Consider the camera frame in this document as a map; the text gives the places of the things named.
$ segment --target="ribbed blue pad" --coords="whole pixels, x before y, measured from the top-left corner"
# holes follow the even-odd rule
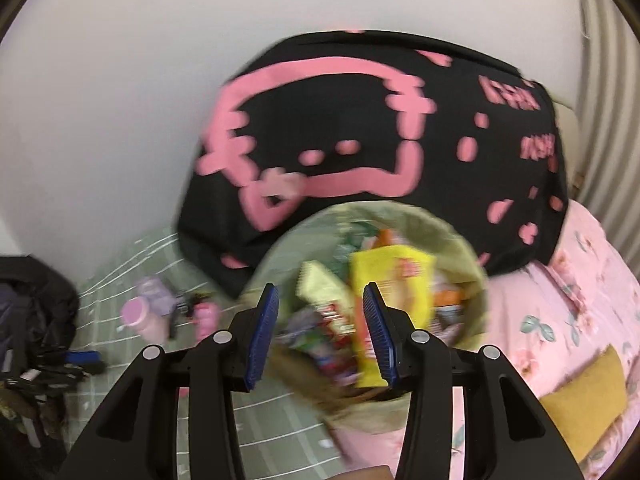
[[[364,288],[363,307],[364,319],[369,327],[369,335],[376,353],[380,375],[389,383],[389,386],[394,386],[398,379],[396,351],[389,330],[382,319],[382,306],[378,303],[378,299],[370,290],[369,285]]]
[[[254,389],[255,383],[262,377],[264,364],[267,361],[267,352],[271,344],[271,336],[278,319],[278,302],[278,289],[273,287],[269,297],[264,302],[254,337],[251,339],[251,345],[249,346],[249,361],[246,366],[244,380],[250,390]]]

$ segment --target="pink cartoon cat outline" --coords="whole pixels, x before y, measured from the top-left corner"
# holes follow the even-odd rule
[[[238,108],[251,97],[279,86],[331,74],[367,74],[383,80],[394,92],[386,105],[398,112],[398,135],[394,172],[382,168],[352,168],[338,173],[315,176],[300,175],[300,189],[273,205],[265,193],[265,175],[277,168],[260,169],[248,157],[255,147],[252,136],[237,136],[235,130],[246,126],[249,117]],[[239,188],[242,210],[258,231],[269,231],[290,216],[307,197],[327,198],[368,192],[384,198],[405,196],[415,189],[422,175],[424,153],[418,143],[424,130],[426,114],[436,105],[422,94],[424,81],[382,63],[354,57],[319,57],[272,64],[242,75],[223,86],[212,120],[204,134],[207,153],[199,158],[200,175],[221,171]]]

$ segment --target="pink cat face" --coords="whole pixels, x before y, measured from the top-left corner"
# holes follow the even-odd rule
[[[284,84],[329,74],[367,74],[383,80],[392,93],[386,105],[397,114],[400,142],[394,171],[354,167],[337,173],[287,173],[284,168],[260,169],[249,154],[256,146],[251,136],[236,137],[235,130],[248,124],[249,117],[238,108],[251,97]],[[306,198],[350,196],[368,192],[384,198],[405,196],[420,180],[423,153],[417,142],[422,137],[424,117],[436,111],[435,103],[424,97],[424,81],[387,65],[352,57],[320,57],[276,63],[240,76],[223,87],[214,115],[204,135],[207,154],[196,164],[201,175],[221,171],[239,188],[244,213],[258,231],[269,231],[290,216]],[[360,150],[353,139],[340,140],[335,152],[345,157]],[[298,157],[303,166],[322,171],[325,153],[305,150]],[[281,199],[273,204],[268,197]]]

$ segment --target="fabric storage basket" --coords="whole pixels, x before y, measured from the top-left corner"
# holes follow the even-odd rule
[[[435,267],[450,283],[464,291],[463,328],[457,348],[476,350],[481,345],[486,315],[486,277],[476,254],[464,238],[446,222],[424,209],[396,202],[351,202],[327,208],[284,235],[263,260],[241,297],[256,304],[266,283],[280,291],[278,322],[285,322],[298,302],[296,282],[304,261],[317,260],[330,266],[342,233],[351,222],[366,221],[393,228],[409,245],[436,256]],[[272,343],[268,373],[276,375],[324,415],[330,426],[346,426],[367,433],[385,433],[404,428],[409,395],[392,400],[370,400],[380,393],[354,394],[332,383],[304,356]]]

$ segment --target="striped curtain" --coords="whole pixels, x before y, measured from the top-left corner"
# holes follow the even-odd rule
[[[582,0],[577,200],[640,276],[640,44],[612,0]]]

